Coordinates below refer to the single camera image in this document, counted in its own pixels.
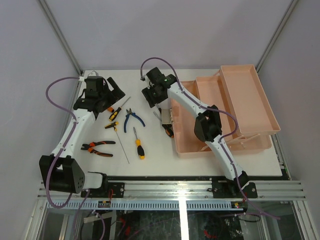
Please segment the pink translucent plastic toolbox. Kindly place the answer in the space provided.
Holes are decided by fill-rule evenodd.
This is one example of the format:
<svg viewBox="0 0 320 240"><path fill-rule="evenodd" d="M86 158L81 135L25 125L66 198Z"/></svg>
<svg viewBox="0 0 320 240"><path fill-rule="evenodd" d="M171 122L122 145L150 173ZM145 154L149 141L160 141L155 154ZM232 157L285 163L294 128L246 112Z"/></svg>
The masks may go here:
<svg viewBox="0 0 320 240"><path fill-rule="evenodd" d="M280 131L255 66L222 65L213 76L198 76L181 83L192 95L221 110L225 142L234 154L260 152L271 147L270 136ZM197 158L211 153L195 133L195 119L171 99L175 149L180 158Z"/></svg>

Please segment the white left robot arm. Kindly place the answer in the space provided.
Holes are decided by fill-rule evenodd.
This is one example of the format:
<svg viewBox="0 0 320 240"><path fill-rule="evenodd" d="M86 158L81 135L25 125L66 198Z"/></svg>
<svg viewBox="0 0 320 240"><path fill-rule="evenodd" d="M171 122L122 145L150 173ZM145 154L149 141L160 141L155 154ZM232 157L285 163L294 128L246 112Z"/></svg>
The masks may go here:
<svg viewBox="0 0 320 240"><path fill-rule="evenodd" d="M39 160L41 176L46 193L50 191L78 194L90 189L98 197L105 197L110 186L101 173L84 172L77 158L85 143L88 131L98 118L125 96L112 77L78 77L85 88L77 98L72 110L69 125L50 155L42 155Z"/></svg>

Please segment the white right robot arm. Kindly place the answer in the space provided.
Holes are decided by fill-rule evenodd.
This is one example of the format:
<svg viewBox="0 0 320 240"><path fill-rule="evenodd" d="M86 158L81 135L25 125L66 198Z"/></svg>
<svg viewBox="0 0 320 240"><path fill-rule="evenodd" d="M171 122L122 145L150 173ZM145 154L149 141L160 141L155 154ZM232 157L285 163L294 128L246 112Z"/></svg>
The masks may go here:
<svg viewBox="0 0 320 240"><path fill-rule="evenodd" d="M220 110L217 106L208 106L191 94L180 82L176 73L165 76L155 67L147 74L140 70L140 79L147 82L141 92L152 108L156 104L170 98L182 105L194 118L194 134L204 142L220 162L224 176L229 180L228 192L233 197L241 195L247 201L245 193L250 180L244 169L236 162L222 131L220 113L231 117L238 129L238 122L230 113Z"/></svg>

